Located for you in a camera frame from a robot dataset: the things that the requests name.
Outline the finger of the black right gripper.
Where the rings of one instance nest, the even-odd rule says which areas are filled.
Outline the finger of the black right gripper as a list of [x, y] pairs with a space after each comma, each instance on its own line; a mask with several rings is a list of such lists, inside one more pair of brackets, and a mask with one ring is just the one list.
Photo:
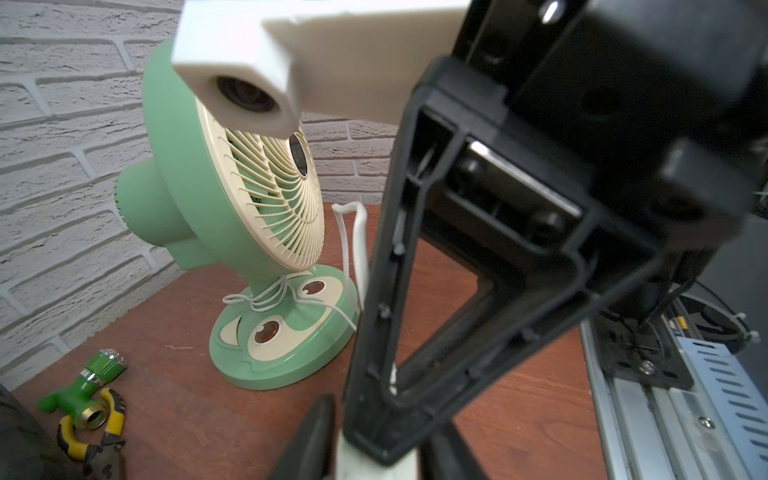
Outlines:
[[343, 424], [385, 466], [661, 263], [662, 239], [595, 198], [593, 169], [504, 96], [443, 56], [400, 123]]

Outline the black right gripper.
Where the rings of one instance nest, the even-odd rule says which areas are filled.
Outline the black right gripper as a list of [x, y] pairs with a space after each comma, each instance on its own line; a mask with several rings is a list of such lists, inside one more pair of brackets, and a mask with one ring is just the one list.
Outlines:
[[741, 230], [767, 133], [756, 1], [474, 1], [421, 84], [523, 131], [606, 209], [670, 251]]

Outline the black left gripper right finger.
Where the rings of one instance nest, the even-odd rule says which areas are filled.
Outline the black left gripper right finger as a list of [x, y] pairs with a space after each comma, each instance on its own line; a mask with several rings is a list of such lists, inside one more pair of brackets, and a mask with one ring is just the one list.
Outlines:
[[432, 434], [421, 446], [419, 456], [423, 479], [489, 479], [453, 422]]

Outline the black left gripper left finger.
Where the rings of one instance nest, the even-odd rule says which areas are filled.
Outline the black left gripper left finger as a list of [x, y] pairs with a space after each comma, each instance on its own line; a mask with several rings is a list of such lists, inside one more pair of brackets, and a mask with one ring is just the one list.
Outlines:
[[269, 479], [325, 479], [331, 472], [334, 428], [334, 397], [320, 395], [302, 419]]

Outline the white fan plug with cord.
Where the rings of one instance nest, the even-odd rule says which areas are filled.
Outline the white fan plug with cord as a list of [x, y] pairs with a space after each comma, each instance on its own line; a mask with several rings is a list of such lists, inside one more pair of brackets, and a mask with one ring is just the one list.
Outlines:
[[[361, 202], [357, 201], [346, 204], [334, 203], [331, 206], [331, 209], [339, 229], [345, 284], [347, 286], [352, 284], [350, 265], [353, 265], [357, 281], [357, 304], [355, 306], [355, 311], [361, 313], [364, 307], [370, 278], [366, 235], [368, 220], [367, 209]], [[246, 303], [253, 312], [264, 313], [278, 307], [288, 298], [288, 293], [291, 293], [292, 300], [295, 303], [323, 306], [334, 310], [346, 321], [354, 332], [357, 331], [357, 325], [353, 322], [351, 317], [339, 307], [323, 300], [301, 297], [297, 291], [289, 285], [287, 276], [280, 277], [256, 296], [236, 293], [225, 296], [222, 301], [226, 305]]]

